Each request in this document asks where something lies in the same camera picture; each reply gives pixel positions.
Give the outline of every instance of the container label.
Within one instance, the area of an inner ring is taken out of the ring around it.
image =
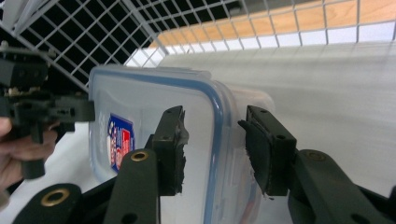
[[[107,138],[110,140],[107,149],[108,159],[111,168],[118,172],[123,156],[134,150],[134,124],[127,119],[110,114],[107,129]]]

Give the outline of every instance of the clear plastic container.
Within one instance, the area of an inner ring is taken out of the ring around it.
[[[212,81],[207,72],[95,67],[90,76],[90,99],[95,101],[96,111],[96,122],[90,123],[90,157],[95,175],[104,182],[117,174],[119,154],[111,149],[119,148],[117,137],[131,137],[128,150],[143,148],[163,111],[183,105],[185,127],[190,133],[184,147],[187,162],[183,192],[161,197],[163,223],[241,220],[247,215],[247,207],[252,202],[257,204],[261,195],[246,155],[245,133],[237,125],[239,119],[245,118],[238,108],[248,104],[272,108],[268,104],[271,98],[265,93],[236,91],[236,95],[244,102],[236,102],[233,93]]]

